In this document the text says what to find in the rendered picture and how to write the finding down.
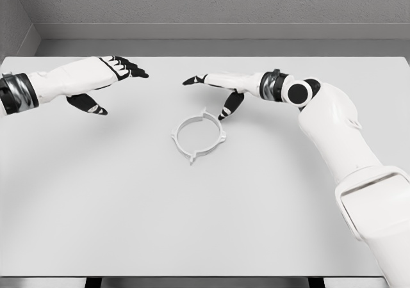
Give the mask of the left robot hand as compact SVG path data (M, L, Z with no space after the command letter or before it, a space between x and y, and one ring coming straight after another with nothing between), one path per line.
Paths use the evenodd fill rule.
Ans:
M59 80L59 91L67 102L86 113L107 115L87 93L100 90L129 77L147 79L144 69L120 56L89 57L53 70Z

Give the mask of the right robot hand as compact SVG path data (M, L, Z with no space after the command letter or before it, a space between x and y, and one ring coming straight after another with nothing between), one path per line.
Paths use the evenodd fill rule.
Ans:
M255 97L261 97L259 86L261 84L262 73L254 75L243 75L234 73L209 73L196 75L183 82L183 86L192 84L206 84L217 88L231 90L231 94L225 101L224 107L218 116L222 121L234 113L245 98L245 93L250 93Z

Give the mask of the white pipe clamp half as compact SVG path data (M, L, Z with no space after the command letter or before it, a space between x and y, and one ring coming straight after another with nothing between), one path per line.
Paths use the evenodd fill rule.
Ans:
M199 118L201 120L203 118L208 119L216 125L216 127L218 128L218 138L217 138L216 142L214 142L214 144L212 144L212 146L207 147L207 148L202 149L202 150L194 151L191 158L190 158L190 161L192 163L198 157L208 155L209 153L214 151L221 143L225 142L225 140L227 138L227 134L226 134L225 130L223 130L223 127L222 127L222 124L221 124L220 120L216 116L214 116L210 112L208 112L208 110L206 108L204 108L202 110L202 113L199 115Z
M189 160L189 164L190 166L195 162L196 157L197 157L197 153L196 152L192 152L189 153L187 152L179 143L179 132L182 130L182 128L184 128L185 126L187 126L188 124L194 123L194 122L200 122L203 119L203 115L196 115L196 116L190 116L188 118L186 118L185 120L183 120L174 130L172 130L171 132L171 138L173 139L177 150L185 157L187 158L187 160Z

